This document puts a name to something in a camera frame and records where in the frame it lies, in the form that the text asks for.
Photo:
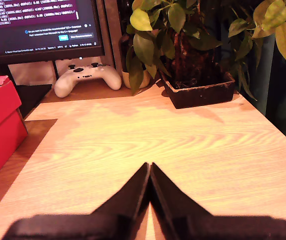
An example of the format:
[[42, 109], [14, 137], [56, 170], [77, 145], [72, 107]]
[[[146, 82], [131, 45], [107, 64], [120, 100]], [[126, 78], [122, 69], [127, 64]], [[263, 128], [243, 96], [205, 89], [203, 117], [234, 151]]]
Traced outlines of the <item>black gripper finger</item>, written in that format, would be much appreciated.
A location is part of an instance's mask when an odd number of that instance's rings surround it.
[[150, 166], [150, 202], [167, 240], [192, 240], [189, 217], [211, 216], [155, 164]]
[[149, 200], [150, 165], [144, 163], [134, 175], [92, 213], [103, 217], [98, 240], [134, 240], [144, 220]]

